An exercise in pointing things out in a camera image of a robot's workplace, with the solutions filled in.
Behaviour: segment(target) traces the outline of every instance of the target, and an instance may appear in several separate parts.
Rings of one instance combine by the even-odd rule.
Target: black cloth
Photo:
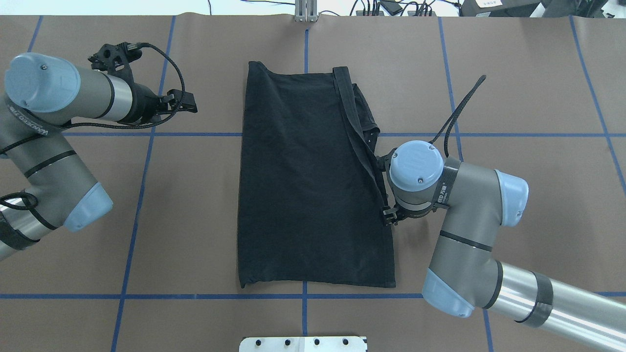
[[[278,75],[250,62],[237,247],[241,286],[395,287],[374,147],[379,129],[348,69]]]

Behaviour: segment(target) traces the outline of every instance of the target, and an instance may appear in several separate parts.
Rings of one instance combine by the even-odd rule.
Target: black fabric
[[[374,147],[347,68],[278,75],[250,62],[237,247],[241,286],[296,280],[395,287]]]

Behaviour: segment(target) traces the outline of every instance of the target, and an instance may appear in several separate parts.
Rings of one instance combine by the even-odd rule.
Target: light blue cap
[[[9,98],[38,113],[59,111],[80,90],[80,74],[68,60],[37,53],[17,55],[4,75]]]
[[[495,170],[502,196],[502,226],[515,226],[521,220],[528,201],[528,183],[517,176]]]
[[[431,306],[452,316],[467,318],[474,311],[474,306],[471,303],[443,282],[431,269],[426,271],[422,296]]]
[[[76,232],[98,220],[112,208],[113,201],[98,182],[85,194],[80,202],[76,204],[76,207],[69,213],[63,225],[71,232]]]
[[[443,158],[432,144],[412,140],[402,144],[389,167],[391,182],[401,190],[419,192],[434,185],[443,172]]]

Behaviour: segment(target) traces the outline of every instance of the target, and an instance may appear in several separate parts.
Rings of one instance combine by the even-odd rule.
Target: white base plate
[[[359,336],[245,338],[239,344],[239,352],[367,352],[367,338]]]

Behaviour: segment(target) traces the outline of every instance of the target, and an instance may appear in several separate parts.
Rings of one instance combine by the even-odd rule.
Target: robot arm
[[[0,261],[63,225],[70,231],[80,230],[113,206],[61,134],[64,129],[82,125],[149,128],[177,111],[197,112],[183,81],[182,91],[170,90],[167,96],[156,96],[133,81],[129,64],[141,57],[140,48],[145,46],[153,47],[148,43],[104,45],[90,61],[93,69],[106,74],[37,53],[12,60],[0,107],[0,154],[15,163],[31,186],[3,197]],[[167,113],[171,113],[168,118],[158,119]],[[125,126],[71,124],[76,116]]]
[[[526,207],[524,180],[444,162],[423,141],[401,145],[383,162],[397,203],[385,211],[390,223],[447,209],[423,288],[430,305],[462,318],[477,306],[596,349],[626,350],[626,305],[492,258],[499,227],[517,225]]]

